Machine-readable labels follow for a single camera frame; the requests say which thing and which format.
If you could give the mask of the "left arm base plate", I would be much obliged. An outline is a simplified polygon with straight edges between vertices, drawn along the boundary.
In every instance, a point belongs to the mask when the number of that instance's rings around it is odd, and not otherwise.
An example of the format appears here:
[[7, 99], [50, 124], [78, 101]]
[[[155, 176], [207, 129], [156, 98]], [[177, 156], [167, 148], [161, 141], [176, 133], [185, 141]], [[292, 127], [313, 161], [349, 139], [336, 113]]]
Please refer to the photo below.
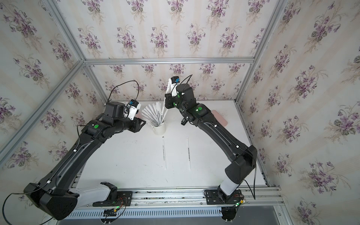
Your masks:
[[132, 201], [132, 191], [117, 191], [116, 196], [110, 195], [103, 202], [94, 202], [93, 207], [107, 207], [107, 206], [130, 206]]

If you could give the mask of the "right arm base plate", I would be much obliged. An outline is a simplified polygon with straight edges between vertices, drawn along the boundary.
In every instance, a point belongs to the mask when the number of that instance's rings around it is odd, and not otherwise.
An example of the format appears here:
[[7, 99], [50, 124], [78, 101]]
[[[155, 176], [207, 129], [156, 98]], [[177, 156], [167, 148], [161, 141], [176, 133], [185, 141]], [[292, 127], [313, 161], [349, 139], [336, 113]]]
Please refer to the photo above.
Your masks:
[[204, 190], [204, 196], [206, 198], [207, 205], [220, 205], [229, 204], [239, 206], [246, 202], [241, 190], [236, 189], [231, 195], [227, 196], [224, 192], [218, 189], [206, 189]]

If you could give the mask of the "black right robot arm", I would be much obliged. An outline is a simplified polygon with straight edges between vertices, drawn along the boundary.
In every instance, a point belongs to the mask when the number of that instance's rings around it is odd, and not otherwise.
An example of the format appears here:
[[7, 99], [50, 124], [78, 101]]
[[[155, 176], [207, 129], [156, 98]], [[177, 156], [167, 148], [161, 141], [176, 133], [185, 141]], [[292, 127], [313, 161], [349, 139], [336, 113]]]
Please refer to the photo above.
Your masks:
[[257, 149], [235, 138], [204, 104], [197, 103], [189, 84], [178, 84], [165, 94], [165, 108], [177, 108], [183, 120], [205, 132], [225, 153], [231, 164], [225, 169], [227, 180], [218, 187], [218, 195], [230, 198], [257, 166]]

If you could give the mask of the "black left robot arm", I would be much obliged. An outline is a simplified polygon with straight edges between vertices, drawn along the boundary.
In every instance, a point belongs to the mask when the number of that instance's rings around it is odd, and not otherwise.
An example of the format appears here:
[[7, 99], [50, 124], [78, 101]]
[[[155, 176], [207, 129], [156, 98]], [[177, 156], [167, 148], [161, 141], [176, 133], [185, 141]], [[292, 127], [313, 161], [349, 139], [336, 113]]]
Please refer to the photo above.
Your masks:
[[141, 130], [146, 122], [136, 117], [140, 108], [141, 104], [133, 99], [128, 105], [107, 102], [105, 111], [84, 126], [77, 142], [63, 159], [38, 183], [29, 183], [24, 194], [37, 208], [56, 220], [63, 220], [74, 209], [88, 204], [117, 203], [117, 187], [108, 182], [85, 189], [71, 188], [71, 185], [90, 156], [107, 139], [126, 130], [133, 133]]

